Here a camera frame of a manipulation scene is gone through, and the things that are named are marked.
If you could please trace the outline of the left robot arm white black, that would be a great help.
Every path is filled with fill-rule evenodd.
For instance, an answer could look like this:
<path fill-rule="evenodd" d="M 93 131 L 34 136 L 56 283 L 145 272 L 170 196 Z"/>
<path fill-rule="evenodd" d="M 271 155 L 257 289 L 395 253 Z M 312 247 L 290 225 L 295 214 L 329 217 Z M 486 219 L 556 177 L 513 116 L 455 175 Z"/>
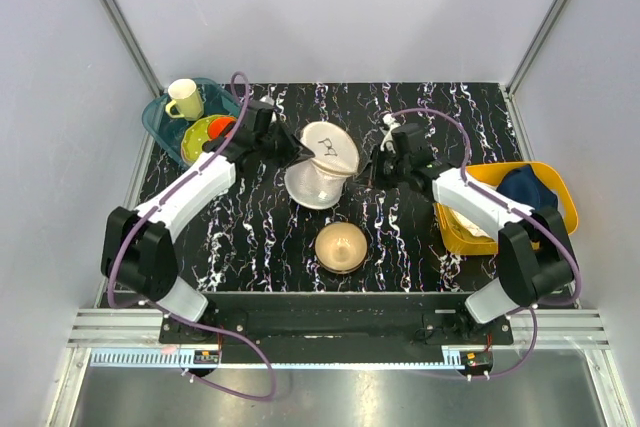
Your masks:
<path fill-rule="evenodd" d="M 107 218 L 101 272 L 115 302 L 119 283 L 164 311 L 181 317 L 181 331 L 196 343 L 215 333 L 207 298 L 182 279 L 174 247 L 184 228 L 215 198 L 262 163 L 286 168 L 314 153 L 282 123 L 274 107 L 252 100 L 240 117 L 218 129 L 178 179 L 133 209 L 118 207 Z"/>

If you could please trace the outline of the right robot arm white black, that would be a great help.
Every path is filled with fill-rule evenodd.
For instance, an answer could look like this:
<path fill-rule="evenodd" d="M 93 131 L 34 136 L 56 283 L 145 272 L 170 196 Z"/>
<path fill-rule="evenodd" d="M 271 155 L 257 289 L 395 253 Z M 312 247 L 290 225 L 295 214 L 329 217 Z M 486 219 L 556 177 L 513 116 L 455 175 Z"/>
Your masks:
<path fill-rule="evenodd" d="M 437 160 L 426 146 L 423 129 L 383 117 L 384 139 L 372 151 L 363 172 L 366 185 L 388 190 L 401 184 L 430 202 L 451 208 L 497 242 L 497 278 L 467 297 L 454 318 L 454 331 L 476 343 L 498 317 L 534 304 L 578 282 L 578 266 L 561 214 L 535 209 L 482 186 L 465 170 Z"/>

